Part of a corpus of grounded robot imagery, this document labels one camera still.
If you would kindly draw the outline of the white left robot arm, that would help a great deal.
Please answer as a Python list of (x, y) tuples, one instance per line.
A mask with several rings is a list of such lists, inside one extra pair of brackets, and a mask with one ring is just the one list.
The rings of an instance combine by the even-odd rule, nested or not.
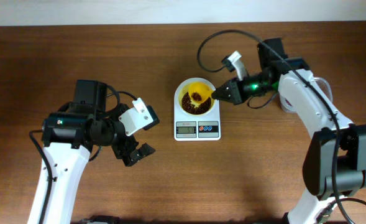
[(121, 91), (94, 80), (78, 80), (74, 99), (50, 113), (38, 131), (42, 138), (29, 137), (41, 158), (41, 171), (29, 223), (70, 223), (81, 176), (98, 154), (93, 147), (111, 147), (117, 159), (131, 167), (153, 154), (147, 143), (140, 145), (134, 133), (148, 130), (160, 120), (151, 106), (134, 97), (132, 107), (117, 102), (106, 110), (108, 93), (119, 98)]

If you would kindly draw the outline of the yellow plastic measuring scoop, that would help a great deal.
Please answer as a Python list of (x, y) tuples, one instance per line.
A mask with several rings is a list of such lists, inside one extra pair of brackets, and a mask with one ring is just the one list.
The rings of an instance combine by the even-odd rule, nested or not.
[(188, 87), (189, 97), (195, 103), (203, 103), (211, 97), (213, 89), (203, 82), (193, 82)]

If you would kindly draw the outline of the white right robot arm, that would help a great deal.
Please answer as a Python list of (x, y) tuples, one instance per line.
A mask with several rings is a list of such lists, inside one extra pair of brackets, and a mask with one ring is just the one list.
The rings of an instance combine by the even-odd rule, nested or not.
[(283, 222), (325, 223), (339, 208), (351, 223), (341, 203), (366, 187), (366, 124), (355, 125), (344, 116), (316, 83), (308, 64), (285, 54), (281, 39), (261, 41), (257, 51), (262, 70), (256, 75), (247, 73), (238, 52), (222, 61), (237, 77), (216, 88), (212, 97), (238, 105), (276, 90), (311, 137), (302, 168), (306, 188)]

